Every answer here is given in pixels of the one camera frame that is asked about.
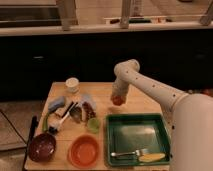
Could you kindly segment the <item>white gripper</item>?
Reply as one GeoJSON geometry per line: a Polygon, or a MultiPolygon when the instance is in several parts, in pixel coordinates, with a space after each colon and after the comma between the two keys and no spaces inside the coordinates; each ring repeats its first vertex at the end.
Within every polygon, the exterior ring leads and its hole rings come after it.
{"type": "Polygon", "coordinates": [[[112,86],[111,101],[114,103],[115,96],[123,96],[122,97],[123,103],[126,103],[127,100],[126,95],[128,91],[129,91],[129,84],[121,80],[120,78],[117,78],[112,86]]]}

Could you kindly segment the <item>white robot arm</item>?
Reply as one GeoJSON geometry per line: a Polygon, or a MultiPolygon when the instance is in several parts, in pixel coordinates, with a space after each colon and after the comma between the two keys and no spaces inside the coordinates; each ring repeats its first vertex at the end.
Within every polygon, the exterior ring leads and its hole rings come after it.
{"type": "Polygon", "coordinates": [[[189,94],[139,73],[131,59],[115,65],[111,100],[126,102],[132,84],[172,114],[169,171],[213,171],[213,97],[189,94]]]}

